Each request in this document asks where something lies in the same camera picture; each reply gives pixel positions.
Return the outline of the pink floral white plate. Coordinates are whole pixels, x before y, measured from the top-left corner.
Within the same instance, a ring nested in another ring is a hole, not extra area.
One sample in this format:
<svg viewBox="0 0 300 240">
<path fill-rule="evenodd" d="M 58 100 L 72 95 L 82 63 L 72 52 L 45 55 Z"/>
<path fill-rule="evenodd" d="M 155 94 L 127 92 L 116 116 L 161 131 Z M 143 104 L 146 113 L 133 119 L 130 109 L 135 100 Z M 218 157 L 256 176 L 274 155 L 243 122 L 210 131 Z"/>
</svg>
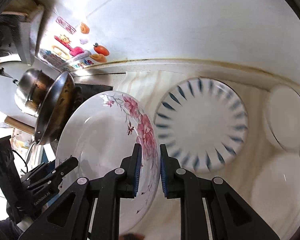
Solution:
<svg viewBox="0 0 300 240">
<path fill-rule="evenodd" d="M 134 199 L 122 199 L 119 232 L 132 229 L 149 210 L 160 177 L 160 153 L 154 125 L 143 106 L 131 95 L 119 91 L 96 94 L 82 103 L 70 117 L 59 139 L 56 165 L 69 157 L 78 166 L 59 187 L 63 193 L 77 178 L 100 178 L 118 168 L 142 146 L 139 188 Z"/>
</svg>

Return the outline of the colourful wall stickers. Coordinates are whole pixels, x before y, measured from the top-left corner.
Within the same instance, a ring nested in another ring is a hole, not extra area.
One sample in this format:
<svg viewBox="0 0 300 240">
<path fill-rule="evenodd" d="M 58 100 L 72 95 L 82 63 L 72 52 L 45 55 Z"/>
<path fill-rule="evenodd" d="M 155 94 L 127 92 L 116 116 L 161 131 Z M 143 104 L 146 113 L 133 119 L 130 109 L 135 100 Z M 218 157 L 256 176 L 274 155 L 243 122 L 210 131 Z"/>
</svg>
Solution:
<svg viewBox="0 0 300 240">
<path fill-rule="evenodd" d="M 109 55 L 91 21 L 66 20 L 58 15 L 48 22 L 38 52 L 42 61 L 60 71 L 107 63 Z"/>
</svg>

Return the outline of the blue leaf pattern plate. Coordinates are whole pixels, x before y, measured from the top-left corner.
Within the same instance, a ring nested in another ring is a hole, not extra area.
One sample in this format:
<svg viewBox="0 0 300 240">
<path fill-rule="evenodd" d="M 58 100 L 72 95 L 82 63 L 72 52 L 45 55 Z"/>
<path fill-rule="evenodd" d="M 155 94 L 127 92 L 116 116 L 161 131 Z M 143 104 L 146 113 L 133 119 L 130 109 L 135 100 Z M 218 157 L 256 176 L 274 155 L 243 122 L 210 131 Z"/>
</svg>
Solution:
<svg viewBox="0 0 300 240">
<path fill-rule="evenodd" d="M 154 124 L 168 155 L 181 167 L 202 173 L 233 161 L 249 130 L 241 97 L 229 85 L 203 77 L 169 89 L 155 110 Z"/>
</svg>

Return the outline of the white bowl dark rim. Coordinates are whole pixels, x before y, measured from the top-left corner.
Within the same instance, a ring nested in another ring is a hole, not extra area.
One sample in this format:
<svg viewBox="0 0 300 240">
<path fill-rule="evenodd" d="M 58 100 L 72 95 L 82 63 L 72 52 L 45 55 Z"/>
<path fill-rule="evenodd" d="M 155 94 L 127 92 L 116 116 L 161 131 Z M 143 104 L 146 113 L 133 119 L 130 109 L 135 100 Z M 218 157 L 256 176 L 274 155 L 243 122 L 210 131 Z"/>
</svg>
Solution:
<svg viewBox="0 0 300 240">
<path fill-rule="evenodd" d="M 300 94 L 296 90 L 285 85 L 270 90 L 263 106 L 263 128 L 274 147 L 300 150 Z"/>
</svg>

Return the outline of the black frying pan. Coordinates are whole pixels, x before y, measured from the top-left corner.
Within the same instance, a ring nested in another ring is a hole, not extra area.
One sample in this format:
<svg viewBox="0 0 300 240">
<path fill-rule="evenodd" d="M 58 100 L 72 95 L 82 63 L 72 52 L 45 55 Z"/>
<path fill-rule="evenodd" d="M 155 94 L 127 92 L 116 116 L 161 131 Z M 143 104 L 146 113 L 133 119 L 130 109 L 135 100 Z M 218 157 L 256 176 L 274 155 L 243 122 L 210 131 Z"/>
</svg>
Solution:
<svg viewBox="0 0 300 240">
<path fill-rule="evenodd" d="M 63 72 L 49 88 L 39 111 L 34 140 L 45 145 L 57 139 L 69 112 L 75 83 L 69 72 Z"/>
</svg>

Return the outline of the stainless steel pot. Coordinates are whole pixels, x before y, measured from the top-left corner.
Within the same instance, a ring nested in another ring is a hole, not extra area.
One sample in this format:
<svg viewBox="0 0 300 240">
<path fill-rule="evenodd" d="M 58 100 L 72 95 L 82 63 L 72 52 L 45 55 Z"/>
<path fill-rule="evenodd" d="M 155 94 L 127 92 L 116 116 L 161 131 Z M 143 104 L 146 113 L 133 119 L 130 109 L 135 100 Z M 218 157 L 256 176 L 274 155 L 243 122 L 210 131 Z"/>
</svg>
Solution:
<svg viewBox="0 0 300 240">
<path fill-rule="evenodd" d="M 17 107 L 28 115 L 38 117 L 39 110 L 54 79 L 39 69 L 28 69 L 20 78 L 13 80 L 17 86 L 14 101 Z"/>
</svg>

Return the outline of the plain white bowl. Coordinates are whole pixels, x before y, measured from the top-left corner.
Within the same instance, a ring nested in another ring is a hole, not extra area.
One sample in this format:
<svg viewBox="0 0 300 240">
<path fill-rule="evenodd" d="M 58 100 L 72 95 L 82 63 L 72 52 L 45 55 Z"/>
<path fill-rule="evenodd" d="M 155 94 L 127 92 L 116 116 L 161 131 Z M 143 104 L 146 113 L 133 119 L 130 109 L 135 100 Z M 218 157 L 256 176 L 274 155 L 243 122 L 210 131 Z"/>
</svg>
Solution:
<svg viewBox="0 0 300 240">
<path fill-rule="evenodd" d="M 280 239 L 293 235 L 300 218 L 300 157 L 280 153 L 269 159 L 253 182 L 251 207 Z"/>
</svg>

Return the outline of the black range hood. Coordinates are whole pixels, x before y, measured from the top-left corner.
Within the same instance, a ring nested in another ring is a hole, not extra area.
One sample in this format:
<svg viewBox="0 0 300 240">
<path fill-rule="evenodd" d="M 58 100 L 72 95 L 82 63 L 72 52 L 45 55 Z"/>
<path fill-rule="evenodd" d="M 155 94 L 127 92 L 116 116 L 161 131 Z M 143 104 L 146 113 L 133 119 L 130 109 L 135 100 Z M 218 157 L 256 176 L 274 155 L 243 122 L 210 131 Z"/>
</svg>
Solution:
<svg viewBox="0 0 300 240">
<path fill-rule="evenodd" d="M 35 0 L 10 1 L 0 15 L 0 63 L 34 63 L 43 14 Z"/>
</svg>

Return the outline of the black induction cooktop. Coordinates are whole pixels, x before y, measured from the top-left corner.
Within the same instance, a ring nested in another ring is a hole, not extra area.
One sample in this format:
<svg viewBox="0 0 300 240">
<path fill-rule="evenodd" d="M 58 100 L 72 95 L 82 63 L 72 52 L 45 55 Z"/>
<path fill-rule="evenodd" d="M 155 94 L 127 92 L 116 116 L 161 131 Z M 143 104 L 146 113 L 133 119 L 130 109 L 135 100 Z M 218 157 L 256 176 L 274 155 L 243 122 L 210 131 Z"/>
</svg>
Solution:
<svg viewBox="0 0 300 240">
<path fill-rule="evenodd" d="M 75 84 L 74 106 L 78 107 L 90 97 L 111 90 L 113 87 L 108 85 Z"/>
</svg>

